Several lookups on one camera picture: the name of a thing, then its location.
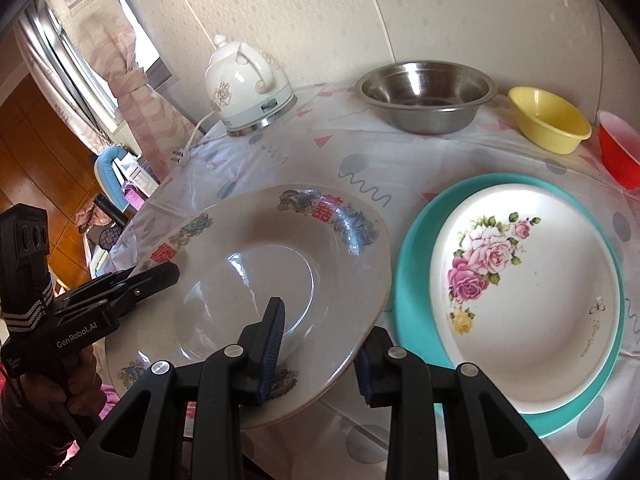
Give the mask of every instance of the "stainless steel basin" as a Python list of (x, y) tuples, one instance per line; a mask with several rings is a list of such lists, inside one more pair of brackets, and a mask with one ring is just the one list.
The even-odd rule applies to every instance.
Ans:
[(468, 126), (498, 92), (486, 74), (444, 61), (408, 61), (372, 70), (356, 93), (401, 130), (444, 135)]

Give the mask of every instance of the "human hand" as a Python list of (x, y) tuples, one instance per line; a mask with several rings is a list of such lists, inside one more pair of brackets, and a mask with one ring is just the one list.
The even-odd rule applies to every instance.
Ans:
[(100, 389), (102, 380), (95, 372), (94, 348), (88, 346), (78, 354), (80, 366), (69, 377), (67, 386), (72, 397), (66, 398), (64, 390), (55, 382), (40, 374), (24, 374), (19, 381), (30, 405), (51, 420), (60, 420), (53, 403), (66, 402), (72, 415), (98, 415), (107, 400)]

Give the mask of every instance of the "electric kettle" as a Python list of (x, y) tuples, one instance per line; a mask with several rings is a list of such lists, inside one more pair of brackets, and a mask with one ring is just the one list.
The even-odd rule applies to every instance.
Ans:
[(231, 136), (258, 130), (291, 110), (297, 98), (268, 52), (217, 34), (205, 73), (207, 96)]

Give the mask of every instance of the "plastic tablecloth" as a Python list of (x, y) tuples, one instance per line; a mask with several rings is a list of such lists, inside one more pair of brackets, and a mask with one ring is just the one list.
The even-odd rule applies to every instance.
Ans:
[[(588, 409), (544, 443), (572, 479), (603, 479), (640, 422), (639, 195), (625, 192), (601, 164), (596, 135), (571, 155), (555, 155), (514, 128), (499, 96), (472, 124), (442, 137), (400, 132), (361, 102), (349, 84), (297, 90), (296, 108), (246, 137), (220, 137), (221, 123), (175, 168), (129, 223), (108, 267), (135, 265), (184, 219), (225, 198), (279, 184), (345, 190), (380, 213), (393, 265), (420, 210), (451, 184), (506, 171), (547, 180), (576, 197), (600, 222), (625, 277), (625, 333), (610, 380)], [(393, 304), (378, 324), (394, 336)], [(242, 433), (243, 452), (276, 480), (383, 479), (390, 410), (370, 409), (353, 367), (320, 399), (272, 426)], [(441, 476), (447, 477), (444, 422), (437, 418)]]

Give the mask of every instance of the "red and white plastic bowl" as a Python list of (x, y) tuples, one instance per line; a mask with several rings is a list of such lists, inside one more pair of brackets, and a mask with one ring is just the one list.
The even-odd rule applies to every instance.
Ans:
[(598, 112), (602, 163), (626, 189), (640, 187), (640, 134), (619, 117)]

